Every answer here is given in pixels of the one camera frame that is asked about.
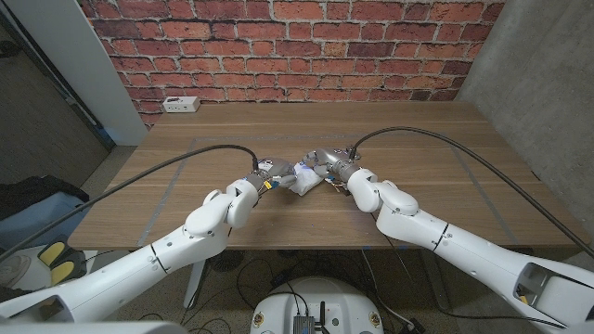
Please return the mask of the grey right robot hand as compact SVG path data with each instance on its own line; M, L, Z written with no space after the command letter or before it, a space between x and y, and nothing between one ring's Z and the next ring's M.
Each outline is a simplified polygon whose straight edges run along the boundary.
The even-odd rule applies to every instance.
M307 166L324 178L333 176L346 183L360 169L356 163L360 155L352 157L352 148L317 148L305 154L302 159Z

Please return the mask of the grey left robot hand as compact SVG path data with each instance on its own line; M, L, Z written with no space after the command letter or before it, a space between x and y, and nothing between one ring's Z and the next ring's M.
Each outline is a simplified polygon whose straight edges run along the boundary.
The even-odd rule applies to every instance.
M297 177L292 163L280 158L263 158L258 162L257 170L249 173L245 180L262 194L276 187L289 188L296 183Z

